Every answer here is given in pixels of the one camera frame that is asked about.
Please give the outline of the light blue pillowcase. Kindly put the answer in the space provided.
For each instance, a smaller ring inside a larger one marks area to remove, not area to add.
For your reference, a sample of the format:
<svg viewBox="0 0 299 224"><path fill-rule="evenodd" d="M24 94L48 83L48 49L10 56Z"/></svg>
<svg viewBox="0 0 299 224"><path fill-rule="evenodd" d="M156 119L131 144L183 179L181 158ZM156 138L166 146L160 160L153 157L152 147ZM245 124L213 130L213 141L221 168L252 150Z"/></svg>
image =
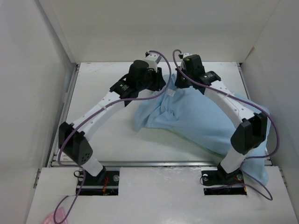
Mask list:
<svg viewBox="0 0 299 224"><path fill-rule="evenodd" d="M233 149L231 137L237 125L212 100L192 87L175 87L176 75L165 75L171 79L168 90L163 94L155 91L150 100L141 102L134 116L134 127L160 128L172 131L213 153L223 155L221 167L228 174L239 167L260 181L268 182L265 169L266 142L243 155Z"/></svg>

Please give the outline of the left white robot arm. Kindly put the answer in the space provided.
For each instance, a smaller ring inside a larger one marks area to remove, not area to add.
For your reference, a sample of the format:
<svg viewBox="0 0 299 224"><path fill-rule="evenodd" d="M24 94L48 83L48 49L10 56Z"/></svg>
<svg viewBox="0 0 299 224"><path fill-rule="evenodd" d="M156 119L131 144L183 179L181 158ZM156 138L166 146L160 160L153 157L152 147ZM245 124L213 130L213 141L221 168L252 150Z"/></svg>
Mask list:
<svg viewBox="0 0 299 224"><path fill-rule="evenodd" d="M135 60L126 75L117 81L90 111L72 123L63 122L58 130L59 153L65 153L89 175L94 185L103 183L106 168L93 154L89 143L95 132L115 113L138 100L143 90L160 91L166 83L159 60L153 54Z"/></svg>

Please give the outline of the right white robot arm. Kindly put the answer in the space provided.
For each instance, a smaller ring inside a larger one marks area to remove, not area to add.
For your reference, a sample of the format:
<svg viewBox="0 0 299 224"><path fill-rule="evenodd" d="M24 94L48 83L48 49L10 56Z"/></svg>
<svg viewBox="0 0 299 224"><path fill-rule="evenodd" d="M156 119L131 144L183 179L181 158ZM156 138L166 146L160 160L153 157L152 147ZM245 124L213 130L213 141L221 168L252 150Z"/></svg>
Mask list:
<svg viewBox="0 0 299 224"><path fill-rule="evenodd" d="M231 147L211 171L212 185L230 184L240 173L242 163L266 140L268 117L266 112L256 113L243 106L244 100L237 98L225 86L214 71L206 72L199 55L179 52L181 64L177 66L178 88L192 86L212 100L231 120L235 131L230 138Z"/></svg>

